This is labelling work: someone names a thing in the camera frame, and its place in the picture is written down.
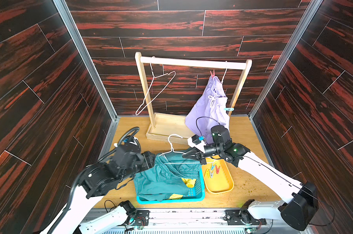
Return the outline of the yellow clothespin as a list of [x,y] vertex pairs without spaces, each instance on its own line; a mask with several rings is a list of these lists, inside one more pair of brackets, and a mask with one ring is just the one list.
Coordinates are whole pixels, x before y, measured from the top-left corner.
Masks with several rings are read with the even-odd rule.
[[208,178],[211,178],[211,171],[210,171],[210,169],[206,169],[206,170],[205,170],[204,176],[207,176]]

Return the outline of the red clothespin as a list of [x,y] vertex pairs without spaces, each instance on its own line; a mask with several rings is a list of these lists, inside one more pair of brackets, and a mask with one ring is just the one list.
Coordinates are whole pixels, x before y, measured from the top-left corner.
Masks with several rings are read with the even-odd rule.
[[219,174],[220,173],[220,166],[215,166],[215,171],[216,171],[216,174]]

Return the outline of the green shorts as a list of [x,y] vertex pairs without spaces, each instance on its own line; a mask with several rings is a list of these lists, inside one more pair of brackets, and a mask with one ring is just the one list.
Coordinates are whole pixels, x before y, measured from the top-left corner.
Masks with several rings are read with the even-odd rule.
[[200,164],[187,164],[181,154],[156,156],[153,168],[137,173],[134,178],[136,196],[148,201],[168,200],[172,194],[187,196],[189,188],[182,178],[199,178]]

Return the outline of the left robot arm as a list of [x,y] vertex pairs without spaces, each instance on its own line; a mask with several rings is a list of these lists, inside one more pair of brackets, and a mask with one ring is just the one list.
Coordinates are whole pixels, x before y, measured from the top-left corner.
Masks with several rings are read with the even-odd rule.
[[133,180],[137,173],[153,168],[156,156],[149,151],[141,152],[135,138],[139,130],[134,127],[127,131],[114,150],[79,173],[66,205],[42,234],[101,234],[134,221],[136,208],[129,201],[121,202],[94,220],[84,222],[83,219],[108,192],[124,187],[123,181]]

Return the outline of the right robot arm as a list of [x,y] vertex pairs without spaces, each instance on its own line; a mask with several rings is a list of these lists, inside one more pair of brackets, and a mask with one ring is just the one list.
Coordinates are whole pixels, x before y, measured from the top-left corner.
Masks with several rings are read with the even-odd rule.
[[218,156],[220,159],[256,177],[280,197],[279,201],[260,202],[248,200],[241,208],[238,218],[243,224],[255,225],[261,219],[282,220],[291,228],[304,231],[319,209],[317,188],[293,179],[262,161],[242,144],[234,143],[229,130],[222,125],[211,128],[211,144],[202,136],[188,138],[190,149],[183,158],[199,161]]

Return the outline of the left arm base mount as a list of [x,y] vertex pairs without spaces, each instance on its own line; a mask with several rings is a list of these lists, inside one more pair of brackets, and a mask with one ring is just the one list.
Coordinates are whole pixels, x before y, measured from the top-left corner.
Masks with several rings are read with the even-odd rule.
[[121,226],[148,226],[150,219],[149,210],[137,210],[135,213],[129,215],[126,221]]

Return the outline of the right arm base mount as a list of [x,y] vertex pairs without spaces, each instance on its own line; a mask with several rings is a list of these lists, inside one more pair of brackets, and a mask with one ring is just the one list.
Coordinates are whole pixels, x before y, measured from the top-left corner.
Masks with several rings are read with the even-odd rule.
[[247,210],[241,211],[240,209],[225,210],[223,219],[227,221],[228,225],[259,226],[267,224],[265,219],[255,219]]

